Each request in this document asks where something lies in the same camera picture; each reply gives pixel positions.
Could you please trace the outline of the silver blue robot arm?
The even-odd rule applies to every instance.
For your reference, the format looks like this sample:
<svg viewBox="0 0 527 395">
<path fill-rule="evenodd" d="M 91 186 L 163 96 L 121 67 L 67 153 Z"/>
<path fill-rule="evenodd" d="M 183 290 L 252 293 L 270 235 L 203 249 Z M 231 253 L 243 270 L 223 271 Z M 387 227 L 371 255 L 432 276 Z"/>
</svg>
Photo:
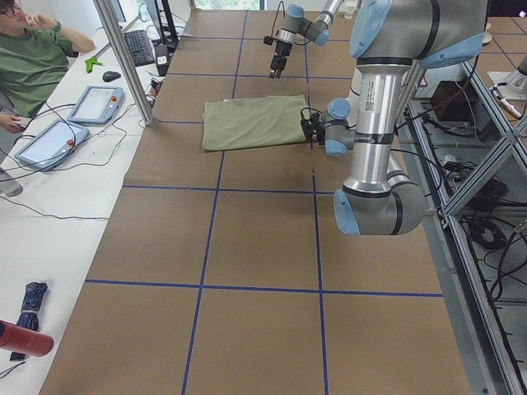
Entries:
<svg viewBox="0 0 527 395">
<path fill-rule="evenodd" d="M 305 17 L 303 7 L 296 4 L 285 7 L 284 2 L 281 1 L 273 21 L 273 31 L 271 35 L 263 38 L 266 45 L 275 44 L 269 77 L 272 79 L 281 77 L 298 35 L 305 39 L 303 45 L 313 42 L 324 46 L 330 37 L 329 28 L 342 5 L 343 1 L 327 1 L 316 19 L 311 21 Z"/>
<path fill-rule="evenodd" d="M 333 195 L 345 235 L 403 235 L 420 224 L 427 200 L 391 153 L 403 75 L 452 66 L 482 49 L 485 1 L 365 1 L 350 39 L 361 73 L 350 175 Z"/>
</svg>

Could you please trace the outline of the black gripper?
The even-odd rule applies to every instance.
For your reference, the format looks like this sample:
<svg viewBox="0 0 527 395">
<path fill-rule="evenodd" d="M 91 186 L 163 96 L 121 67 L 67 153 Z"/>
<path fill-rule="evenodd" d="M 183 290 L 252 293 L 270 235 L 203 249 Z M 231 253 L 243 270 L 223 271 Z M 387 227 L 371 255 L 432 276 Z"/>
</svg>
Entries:
<svg viewBox="0 0 527 395">
<path fill-rule="evenodd" d="M 284 72 L 284 69 L 276 70 L 274 68 L 284 68 L 287 64 L 287 59 L 291 54 L 292 50 L 292 43 L 284 42 L 277 40 L 276 41 L 276 48 L 275 48 L 275 54 L 273 55 L 273 59 L 271 62 L 271 70 L 269 73 L 269 77 L 274 78 L 281 78 L 282 73 Z"/>
<path fill-rule="evenodd" d="M 311 140 L 316 141 L 318 144 L 325 144 L 325 128 L 318 117 L 312 117 L 311 123 Z"/>
</svg>

